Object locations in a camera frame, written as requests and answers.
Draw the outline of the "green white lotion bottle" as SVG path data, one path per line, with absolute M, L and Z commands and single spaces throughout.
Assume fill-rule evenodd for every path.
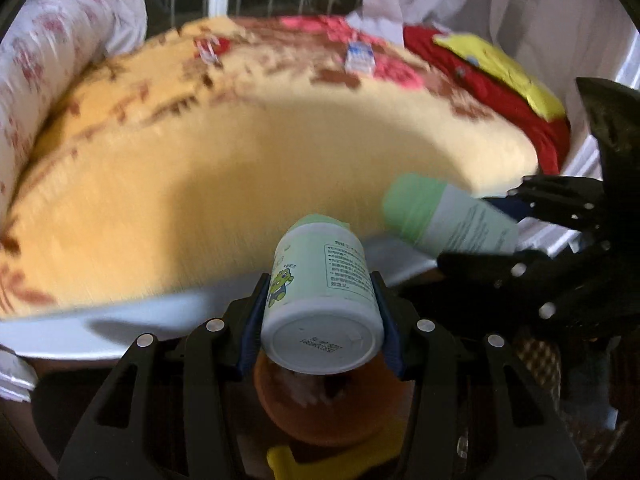
M 386 228 L 431 258 L 445 252 L 507 255 L 518 222 L 443 180 L 404 174 L 383 198 Z

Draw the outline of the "white round jar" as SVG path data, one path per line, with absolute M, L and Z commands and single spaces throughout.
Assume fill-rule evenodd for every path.
M 381 350 L 383 321 L 364 249 L 349 225 L 310 214 L 274 252 L 260 342 L 294 373 L 335 375 Z

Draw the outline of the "orange trash bin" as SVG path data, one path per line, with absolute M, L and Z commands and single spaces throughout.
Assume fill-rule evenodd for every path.
M 373 437 L 396 416 L 409 390 L 382 356 L 341 374 L 305 375 L 280 367 L 262 353 L 253 379 L 260 405 L 278 428 L 326 448 Z

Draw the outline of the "red blanket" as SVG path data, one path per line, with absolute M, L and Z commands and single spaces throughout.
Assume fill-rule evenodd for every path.
M 478 102 L 520 128 L 534 146 L 540 171 L 549 176 L 559 174 L 570 151 L 570 121 L 567 113 L 565 117 L 546 122 L 535 114 L 521 96 L 501 81 L 434 44 L 433 37 L 437 34 L 464 32 L 406 26 L 405 47 L 446 74 L 457 87 L 468 92 Z

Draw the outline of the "yellow patterned pillow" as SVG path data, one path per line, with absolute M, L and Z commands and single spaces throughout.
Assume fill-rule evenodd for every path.
M 434 44 L 501 81 L 521 96 L 546 122 L 566 116 L 562 101 L 538 78 L 531 75 L 514 58 L 480 36 L 473 34 L 437 34 Z

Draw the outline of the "right sheer pink curtain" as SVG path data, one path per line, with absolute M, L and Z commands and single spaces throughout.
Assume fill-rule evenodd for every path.
M 347 21 L 393 44 L 406 25 L 472 32 L 564 101 L 579 76 L 639 84 L 639 21 L 626 0 L 362 0 Z

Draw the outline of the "yellow floral fleece blanket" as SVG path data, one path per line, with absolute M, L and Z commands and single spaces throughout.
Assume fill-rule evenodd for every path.
M 231 41 L 222 66 L 193 40 Z M 36 136 L 1 228 L 1 314 L 24 318 L 270 267 L 306 214 L 382 232 L 401 174 L 475 195 L 538 157 L 518 127 L 408 50 L 344 70 L 340 18 L 210 18 L 92 66 Z

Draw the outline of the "blue white medicine box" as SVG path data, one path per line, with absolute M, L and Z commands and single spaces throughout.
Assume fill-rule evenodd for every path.
M 351 41 L 347 46 L 344 69 L 347 73 L 372 76 L 375 72 L 375 57 L 370 44 Z

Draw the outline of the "red white knot charm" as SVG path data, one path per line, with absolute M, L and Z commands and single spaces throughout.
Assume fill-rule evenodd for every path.
M 196 56 L 205 64 L 221 67 L 221 57 L 231 48 L 231 41 L 214 35 L 199 36 L 193 40 Z

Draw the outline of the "floral white rolled quilt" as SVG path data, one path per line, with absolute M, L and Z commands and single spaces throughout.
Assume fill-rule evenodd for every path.
M 2 39 L 2 216 L 51 107 L 101 53 L 106 26 L 106 13 L 81 0 L 37 0 Z

